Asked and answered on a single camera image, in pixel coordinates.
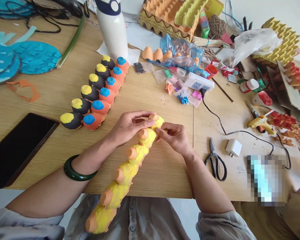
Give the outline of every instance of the egg tray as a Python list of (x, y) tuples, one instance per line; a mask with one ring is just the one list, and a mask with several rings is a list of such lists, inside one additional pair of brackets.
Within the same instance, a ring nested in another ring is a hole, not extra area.
[(174, 23), (178, 25), (192, 27), (203, 7), (206, 5), (207, 0), (187, 0), (177, 11)]
[(186, 2), (180, 0), (147, 0), (140, 12), (140, 25), (146, 25), (148, 30), (153, 28), (157, 35), (161, 32), (162, 35), (169, 34), (173, 38), (191, 42), (198, 25), (199, 15), (195, 17), (192, 27), (174, 23), (177, 12)]
[(280, 21), (276, 21), (274, 18), (270, 18), (266, 21), (262, 28), (270, 28), (276, 32), (278, 38), (283, 42), (272, 53), (267, 55), (253, 55), (252, 57), (259, 63), (267, 65), (271, 68), (278, 67), (277, 60), (284, 65), (294, 60), (294, 56), (297, 55), (297, 43), (300, 35), (296, 35), (296, 32), (291, 28), (287, 28), (286, 24), (281, 24)]

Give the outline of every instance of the orange paper cutout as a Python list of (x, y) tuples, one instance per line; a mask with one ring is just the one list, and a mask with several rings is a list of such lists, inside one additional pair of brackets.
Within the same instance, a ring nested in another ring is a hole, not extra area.
[[(20, 87), (30, 87), (32, 90), (32, 98), (28, 98), (22, 95), (17, 94), (17, 89), (14, 88), (12, 85), (14, 84), (20, 84)], [(31, 85), (27, 80), (21, 80), (21, 81), (14, 81), (14, 82), (6, 82), (6, 86), (8, 89), (10, 89), (12, 92), (14, 92), (17, 96), (21, 97), (22, 99), (28, 101), (28, 102), (33, 102), (41, 97), (40, 93), (36, 90), (36, 88)]]

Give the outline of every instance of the glue gun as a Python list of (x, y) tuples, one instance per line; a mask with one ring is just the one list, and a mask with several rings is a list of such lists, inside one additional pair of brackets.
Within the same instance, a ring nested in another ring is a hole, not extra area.
[(267, 123), (267, 115), (269, 115), (270, 113), (272, 113), (273, 110), (271, 110), (270, 112), (266, 113), (265, 115), (261, 115), (255, 119), (253, 119), (249, 124), (248, 124), (248, 128), (256, 128), (258, 126), (264, 127), (267, 131), (267, 133), (269, 135), (276, 135), (277, 132), (275, 130), (273, 130), (273, 128)]

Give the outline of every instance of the twine ball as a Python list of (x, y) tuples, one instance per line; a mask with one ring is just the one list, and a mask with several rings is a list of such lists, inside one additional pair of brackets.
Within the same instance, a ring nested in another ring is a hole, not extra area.
[(209, 38), (220, 39), (228, 30), (228, 25), (221, 20), (217, 15), (213, 14), (209, 19)]

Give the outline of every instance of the person's left hand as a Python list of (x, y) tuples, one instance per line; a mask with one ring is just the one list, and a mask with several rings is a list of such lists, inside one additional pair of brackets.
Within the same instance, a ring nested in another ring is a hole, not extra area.
[(124, 145), (139, 130), (151, 127), (155, 124), (154, 120), (140, 119), (141, 117), (147, 118), (151, 114), (156, 114), (156, 112), (135, 111), (123, 113), (106, 137), (116, 146)]

